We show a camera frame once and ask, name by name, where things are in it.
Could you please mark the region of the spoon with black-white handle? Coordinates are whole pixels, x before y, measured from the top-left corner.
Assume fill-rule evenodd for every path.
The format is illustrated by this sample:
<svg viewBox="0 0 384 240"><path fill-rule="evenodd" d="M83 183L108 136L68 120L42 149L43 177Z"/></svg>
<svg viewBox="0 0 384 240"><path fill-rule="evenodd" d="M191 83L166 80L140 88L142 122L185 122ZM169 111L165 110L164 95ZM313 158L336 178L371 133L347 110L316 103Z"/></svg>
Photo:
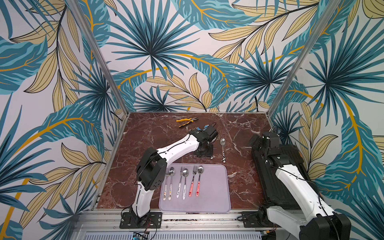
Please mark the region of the spoon with black-white handle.
<svg viewBox="0 0 384 240"><path fill-rule="evenodd" d="M223 163L226 163L225 144L226 144L226 140L224 138L221 138L220 145L222 146L222 162Z"/></svg>

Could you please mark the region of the spoon with pink handle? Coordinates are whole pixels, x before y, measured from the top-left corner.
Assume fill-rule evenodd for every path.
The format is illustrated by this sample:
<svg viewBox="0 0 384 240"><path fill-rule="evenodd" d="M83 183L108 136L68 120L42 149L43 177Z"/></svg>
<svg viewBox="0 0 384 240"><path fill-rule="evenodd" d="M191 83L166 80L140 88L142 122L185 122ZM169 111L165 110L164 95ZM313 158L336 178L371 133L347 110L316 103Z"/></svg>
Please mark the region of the spoon with pink handle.
<svg viewBox="0 0 384 240"><path fill-rule="evenodd" d="M201 175L204 172L204 167L202 165L198 166L198 184L197 184L197 190L196 190L196 196L198 197L200 195L200 185L201 185Z"/></svg>

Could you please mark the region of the fork with pink handle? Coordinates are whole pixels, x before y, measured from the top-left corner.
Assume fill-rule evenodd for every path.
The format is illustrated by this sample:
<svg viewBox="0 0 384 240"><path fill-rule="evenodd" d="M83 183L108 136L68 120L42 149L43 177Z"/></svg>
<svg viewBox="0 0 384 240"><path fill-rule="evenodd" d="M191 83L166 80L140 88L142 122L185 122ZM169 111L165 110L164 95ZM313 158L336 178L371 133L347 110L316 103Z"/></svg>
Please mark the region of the fork with pink handle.
<svg viewBox="0 0 384 240"><path fill-rule="evenodd" d="M189 197L191 197L192 193L193 193L194 180L195 180L195 175L197 174L197 169L198 169L198 166L193 167L193 178L192 178L191 185L190 185Z"/></svg>

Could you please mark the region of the fork with Pochacco white handle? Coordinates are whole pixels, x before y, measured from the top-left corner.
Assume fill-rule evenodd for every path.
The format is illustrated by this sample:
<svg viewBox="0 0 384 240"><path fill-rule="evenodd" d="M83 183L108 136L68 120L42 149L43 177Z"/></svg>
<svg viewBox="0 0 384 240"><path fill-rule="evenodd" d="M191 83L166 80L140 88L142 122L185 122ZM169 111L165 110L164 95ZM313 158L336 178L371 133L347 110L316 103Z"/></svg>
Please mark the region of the fork with Pochacco white handle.
<svg viewBox="0 0 384 240"><path fill-rule="evenodd" d="M184 177L184 167L181 167L180 181L179 181L178 190L177 190L177 198L179 198L180 194L181 194L181 186L182 186L182 179L183 179L183 177Z"/></svg>

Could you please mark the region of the spoon with Pochacco white handle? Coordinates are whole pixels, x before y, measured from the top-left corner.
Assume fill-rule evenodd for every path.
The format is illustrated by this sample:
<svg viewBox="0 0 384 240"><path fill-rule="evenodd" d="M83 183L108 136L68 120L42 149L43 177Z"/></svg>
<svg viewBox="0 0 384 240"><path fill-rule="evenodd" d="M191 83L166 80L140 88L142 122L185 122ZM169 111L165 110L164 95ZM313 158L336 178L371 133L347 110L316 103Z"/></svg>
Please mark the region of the spoon with Pochacco white handle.
<svg viewBox="0 0 384 240"><path fill-rule="evenodd" d="M184 188L183 188L183 200L186 199L186 192L187 192L187 177L189 175L189 170L187 168L183 169L183 177L184 177Z"/></svg>

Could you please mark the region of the spoon with colourful white handle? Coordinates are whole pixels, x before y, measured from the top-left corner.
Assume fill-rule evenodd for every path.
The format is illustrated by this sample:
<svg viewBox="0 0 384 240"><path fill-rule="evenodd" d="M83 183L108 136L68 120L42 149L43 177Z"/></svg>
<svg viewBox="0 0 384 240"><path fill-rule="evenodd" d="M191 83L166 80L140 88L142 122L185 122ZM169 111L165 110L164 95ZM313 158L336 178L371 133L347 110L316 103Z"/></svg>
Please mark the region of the spoon with colourful white handle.
<svg viewBox="0 0 384 240"><path fill-rule="evenodd" d="M172 194L173 194L173 177L175 175L176 171L174 167L171 167L169 170L169 175L171 177L170 179L170 189L169 189L169 194L168 194L168 200L170 201L172 199Z"/></svg>

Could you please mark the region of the fork with colourful white handle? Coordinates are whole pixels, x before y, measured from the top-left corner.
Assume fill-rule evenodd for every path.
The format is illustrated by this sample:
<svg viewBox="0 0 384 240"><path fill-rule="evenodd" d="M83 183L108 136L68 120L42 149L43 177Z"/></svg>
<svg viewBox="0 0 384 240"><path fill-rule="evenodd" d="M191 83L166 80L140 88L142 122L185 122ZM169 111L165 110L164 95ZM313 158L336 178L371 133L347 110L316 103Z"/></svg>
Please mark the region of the fork with colourful white handle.
<svg viewBox="0 0 384 240"><path fill-rule="evenodd" d="M167 173L166 176L165 176L165 186L164 186L164 190L163 190L163 201L165 201L167 199L167 192L168 192L168 178L169 178L170 174Z"/></svg>

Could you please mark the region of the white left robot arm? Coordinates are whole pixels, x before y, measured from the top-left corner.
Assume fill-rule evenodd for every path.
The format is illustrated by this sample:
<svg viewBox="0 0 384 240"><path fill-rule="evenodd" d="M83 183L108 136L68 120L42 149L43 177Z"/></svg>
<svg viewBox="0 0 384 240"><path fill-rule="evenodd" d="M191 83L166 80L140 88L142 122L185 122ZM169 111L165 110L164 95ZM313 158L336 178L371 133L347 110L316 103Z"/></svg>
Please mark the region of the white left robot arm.
<svg viewBox="0 0 384 240"><path fill-rule="evenodd" d="M129 207L132 217L141 220L150 212L154 191L163 183L167 167L184 155L213 156L213 143L218 137L216 123L190 131L182 139L159 149L146 149L137 165L137 193Z"/></svg>

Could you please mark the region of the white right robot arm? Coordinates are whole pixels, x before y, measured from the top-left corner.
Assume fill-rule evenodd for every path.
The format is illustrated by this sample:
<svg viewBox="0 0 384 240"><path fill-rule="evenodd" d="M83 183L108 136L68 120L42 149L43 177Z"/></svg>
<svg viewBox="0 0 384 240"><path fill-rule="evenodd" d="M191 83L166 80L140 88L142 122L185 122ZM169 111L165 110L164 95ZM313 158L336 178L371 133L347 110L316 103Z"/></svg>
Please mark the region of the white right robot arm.
<svg viewBox="0 0 384 240"><path fill-rule="evenodd" d="M298 240L348 240L352 224L321 197L294 145L283 145L279 135L267 131L250 139L264 203L259 210L242 213L245 227L281 227Z"/></svg>

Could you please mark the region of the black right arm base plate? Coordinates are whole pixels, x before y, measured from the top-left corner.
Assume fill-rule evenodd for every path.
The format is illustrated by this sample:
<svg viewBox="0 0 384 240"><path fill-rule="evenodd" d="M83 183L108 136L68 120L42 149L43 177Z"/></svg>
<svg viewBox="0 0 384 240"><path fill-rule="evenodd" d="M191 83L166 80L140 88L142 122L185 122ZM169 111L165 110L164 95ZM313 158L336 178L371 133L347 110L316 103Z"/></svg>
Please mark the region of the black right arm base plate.
<svg viewBox="0 0 384 240"><path fill-rule="evenodd" d="M265 218L262 211L241 212L237 220L242 222L245 228L267 228L273 226L273 224Z"/></svg>

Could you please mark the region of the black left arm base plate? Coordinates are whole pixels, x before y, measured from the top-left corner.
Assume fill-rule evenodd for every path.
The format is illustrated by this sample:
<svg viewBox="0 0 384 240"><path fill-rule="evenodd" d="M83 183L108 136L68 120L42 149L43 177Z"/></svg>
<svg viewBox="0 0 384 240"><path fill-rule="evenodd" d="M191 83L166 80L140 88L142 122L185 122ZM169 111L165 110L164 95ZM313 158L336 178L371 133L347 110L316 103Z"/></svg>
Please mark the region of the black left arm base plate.
<svg viewBox="0 0 384 240"><path fill-rule="evenodd" d="M149 212L139 218L133 211L123 212L120 229L159 229L162 225L162 212Z"/></svg>

